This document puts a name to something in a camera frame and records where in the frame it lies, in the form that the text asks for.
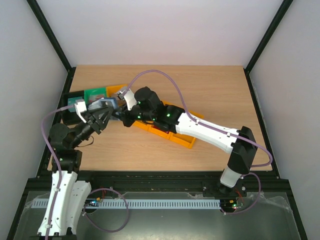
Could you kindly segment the blue leather card holder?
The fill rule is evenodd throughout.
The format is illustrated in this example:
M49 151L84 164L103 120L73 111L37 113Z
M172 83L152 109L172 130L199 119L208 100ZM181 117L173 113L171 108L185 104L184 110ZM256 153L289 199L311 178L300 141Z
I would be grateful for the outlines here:
M90 103L87 107L88 110L101 109L103 107L112 107L114 110L118 108L118 102L115 97L102 97Z

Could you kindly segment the yellow triple storage bin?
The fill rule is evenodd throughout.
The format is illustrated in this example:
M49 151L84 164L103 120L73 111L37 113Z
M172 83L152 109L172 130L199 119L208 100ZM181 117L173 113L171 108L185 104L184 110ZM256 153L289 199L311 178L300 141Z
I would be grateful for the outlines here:
M134 126L186 148L191 149L193 147L196 138L178 133L176 130L179 117L185 113L183 108L161 100L152 103L139 101L137 105L140 107L140 116L138 117L139 120L133 123ZM169 133L154 129L153 126L169 131Z

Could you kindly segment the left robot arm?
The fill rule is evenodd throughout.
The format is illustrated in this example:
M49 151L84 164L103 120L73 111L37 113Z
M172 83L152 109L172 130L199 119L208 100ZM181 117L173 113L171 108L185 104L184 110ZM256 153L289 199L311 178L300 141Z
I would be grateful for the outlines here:
M51 190L46 212L33 240L75 240L77 225L92 187L78 180L82 152L77 147L93 133L100 134L113 114L104 106L80 113L83 120L75 127L54 124L44 139L53 157Z

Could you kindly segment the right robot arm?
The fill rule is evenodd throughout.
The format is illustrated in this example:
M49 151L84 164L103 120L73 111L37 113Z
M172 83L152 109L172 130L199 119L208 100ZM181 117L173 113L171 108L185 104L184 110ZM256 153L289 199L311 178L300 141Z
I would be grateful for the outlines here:
M125 86L117 92L117 97L125 102L119 113L124 126L130 127L135 121L140 121L164 133L202 140L229 154L227 166L217 183L222 195L233 193L238 180L249 173L257 152L250 128L226 128L205 121L181 107L164 104L147 86L136 92Z

